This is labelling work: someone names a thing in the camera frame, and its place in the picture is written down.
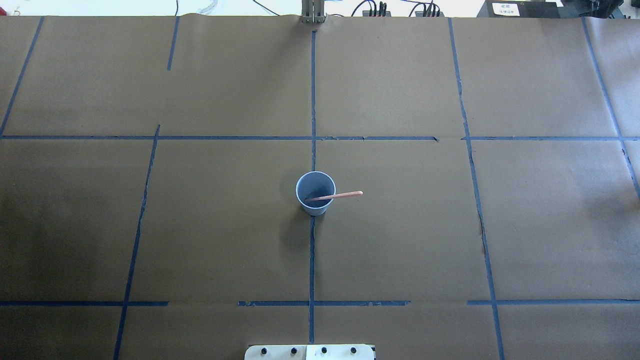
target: stirring stick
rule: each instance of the stirring stick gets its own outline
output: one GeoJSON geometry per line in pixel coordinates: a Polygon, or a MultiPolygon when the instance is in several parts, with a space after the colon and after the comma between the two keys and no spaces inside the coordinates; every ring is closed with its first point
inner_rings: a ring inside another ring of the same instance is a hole
{"type": "Polygon", "coordinates": [[[319,201],[319,200],[330,200],[330,199],[338,199],[339,197],[352,197],[352,196],[360,196],[362,192],[348,192],[348,193],[337,193],[335,195],[327,195],[314,197],[312,199],[305,199],[305,201],[319,201]]]}

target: white bracket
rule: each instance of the white bracket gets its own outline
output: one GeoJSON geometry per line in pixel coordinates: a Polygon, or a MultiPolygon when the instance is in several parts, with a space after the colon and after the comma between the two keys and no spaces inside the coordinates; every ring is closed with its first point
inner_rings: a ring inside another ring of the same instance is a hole
{"type": "Polygon", "coordinates": [[[322,24],[325,19],[324,0],[302,0],[300,22],[322,24]]]}
{"type": "Polygon", "coordinates": [[[375,360],[374,347],[341,345],[253,345],[244,360],[375,360]]]}

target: blue cup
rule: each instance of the blue cup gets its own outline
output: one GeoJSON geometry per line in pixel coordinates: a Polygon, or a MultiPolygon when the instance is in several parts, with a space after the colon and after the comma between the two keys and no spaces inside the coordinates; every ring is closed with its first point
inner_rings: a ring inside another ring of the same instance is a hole
{"type": "Polygon", "coordinates": [[[331,205],[331,200],[305,201],[314,197],[335,195],[335,183],[333,179],[320,171],[311,171],[302,175],[296,184],[296,196],[302,208],[309,215],[316,217],[324,214],[331,205]]]}

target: cup rim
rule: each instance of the cup rim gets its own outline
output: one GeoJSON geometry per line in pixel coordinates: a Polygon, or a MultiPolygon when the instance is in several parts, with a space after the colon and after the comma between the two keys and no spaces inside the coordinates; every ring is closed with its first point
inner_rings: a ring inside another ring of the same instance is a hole
{"type": "Polygon", "coordinates": [[[335,195],[335,193],[337,192],[337,189],[336,189],[336,187],[335,187],[335,182],[333,181],[333,178],[332,178],[331,176],[329,176],[329,174],[327,174],[327,173],[324,173],[324,172],[322,172],[322,171],[310,171],[310,172],[307,172],[306,174],[302,175],[302,176],[298,179],[298,182],[296,183],[296,198],[298,198],[298,202],[299,202],[302,206],[304,206],[305,208],[307,208],[307,209],[314,209],[314,210],[316,210],[316,209],[322,209],[322,208],[325,208],[325,207],[329,206],[329,205],[333,202],[333,200],[334,200],[334,199],[329,200],[329,202],[327,202],[325,205],[319,206],[319,207],[317,207],[317,208],[315,208],[315,207],[313,207],[313,206],[309,206],[309,205],[305,204],[305,203],[300,199],[300,195],[298,194],[298,188],[300,187],[300,181],[302,181],[302,178],[303,178],[303,177],[305,177],[305,176],[307,176],[307,175],[309,175],[309,174],[312,174],[312,173],[314,173],[314,172],[320,173],[320,174],[322,174],[322,175],[324,175],[324,176],[328,177],[328,178],[329,178],[329,180],[331,180],[331,184],[333,184],[333,194],[331,194],[331,195],[335,195]]]}

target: plastic cup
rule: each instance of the plastic cup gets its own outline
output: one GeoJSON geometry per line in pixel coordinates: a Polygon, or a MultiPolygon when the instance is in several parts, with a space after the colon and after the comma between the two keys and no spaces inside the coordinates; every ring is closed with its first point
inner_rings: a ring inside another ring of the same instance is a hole
{"type": "Polygon", "coordinates": [[[302,175],[296,184],[296,196],[302,208],[311,216],[324,214],[331,200],[305,201],[313,197],[335,195],[335,183],[331,176],[321,171],[311,171],[302,175]]]}

